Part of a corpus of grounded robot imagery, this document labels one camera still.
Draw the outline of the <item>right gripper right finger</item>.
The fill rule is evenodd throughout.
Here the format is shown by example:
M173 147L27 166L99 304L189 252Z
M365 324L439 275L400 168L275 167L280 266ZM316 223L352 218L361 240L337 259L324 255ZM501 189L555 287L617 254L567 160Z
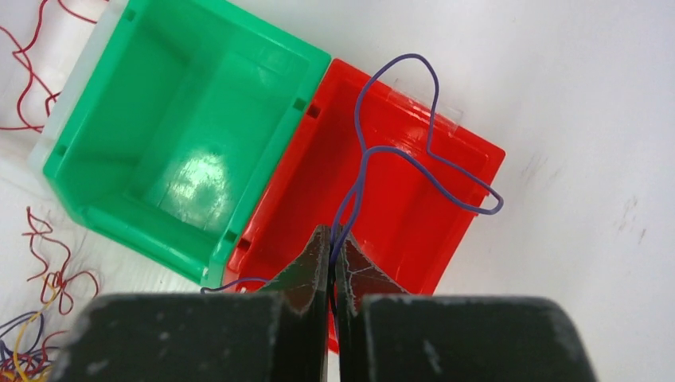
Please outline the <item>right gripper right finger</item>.
M554 301L408 293L333 230L333 309L344 381L593 381Z

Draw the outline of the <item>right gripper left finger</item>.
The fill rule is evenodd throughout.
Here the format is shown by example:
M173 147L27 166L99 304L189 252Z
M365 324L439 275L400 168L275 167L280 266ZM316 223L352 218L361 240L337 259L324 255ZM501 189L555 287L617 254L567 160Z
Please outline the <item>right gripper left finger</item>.
M330 230L253 293L109 294L76 319L52 381L324 381Z

